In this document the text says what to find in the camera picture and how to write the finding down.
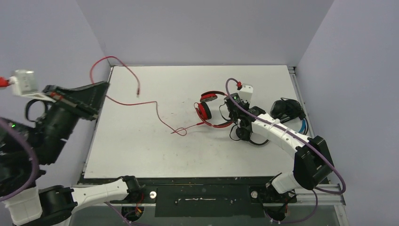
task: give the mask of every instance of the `wall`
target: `wall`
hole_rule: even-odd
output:
[[[351,225],[398,225],[399,1],[335,0],[297,75],[345,178]]]
[[[297,65],[332,2],[77,0],[105,54],[131,65]]]
[[[75,1],[7,0],[0,3],[0,76],[29,68],[36,72],[39,87],[55,84],[74,88],[90,83],[91,65],[104,54]],[[100,80],[109,73],[107,63],[95,71]],[[21,122],[26,98],[13,97],[1,90],[0,115]],[[39,116],[35,108],[32,115]],[[37,183],[40,188],[76,183],[86,159],[94,123],[80,121],[53,165],[42,167],[47,175]],[[11,225],[9,213],[0,204],[0,225]]]

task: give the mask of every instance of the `headphone ear cup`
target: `headphone ear cup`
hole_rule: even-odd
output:
[[[202,116],[204,117],[204,120],[208,120],[208,119],[212,118],[212,114],[211,114],[211,111],[210,111],[207,103],[205,103],[205,102],[200,103],[199,109],[200,109]]]

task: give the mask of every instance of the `red headphones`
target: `red headphones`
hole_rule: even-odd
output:
[[[219,125],[213,125],[207,120],[212,118],[211,111],[208,107],[208,104],[206,102],[210,102],[213,100],[217,99],[217,94],[221,96],[227,96],[225,93],[221,91],[208,91],[203,94],[201,94],[201,98],[199,99],[198,107],[195,108],[195,111],[197,112],[198,117],[208,126],[214,127],[214,128],[226,128],[230,126],[233,122],[232,121],[227,121]]]

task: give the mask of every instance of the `table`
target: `table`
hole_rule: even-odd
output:
[[[137,82],[130,72],[115,66],[109,77],[107,95],[124,103],[156,100],[161,119],[173,128],[200,122],[193,104],[209,90],[225,91],[228,78],[253,85],[251,106],[269,112],[281,97],[297,99],[293,83],[284,65],[222,66],[132,66],[140,79],[141,95],[136,97]],[[208,103],[213,124],[222,123],[219,105],[223,98]],[[227,116],[227,109],[222,113]],[[299,130],[301,122],[287,124]],[[257,147],[229,138],[230,127],[215,129],[206,125],[188,129],[181,137],[157,118],[155,104],[123,106],[105,100],[84,178],[220,178],[274,176],[293,168],[293,159],[268,143]],[[261,143],[262,137],[254,137]]]

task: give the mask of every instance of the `blue cable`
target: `blue cable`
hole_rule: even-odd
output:
[[[301,129],[299,130],[298,133],[302,133],[305,130],[305,128],[306,128],[306,121],[305,121],[305,119],[303,119],[302,120],[302,127],[301,127]]]

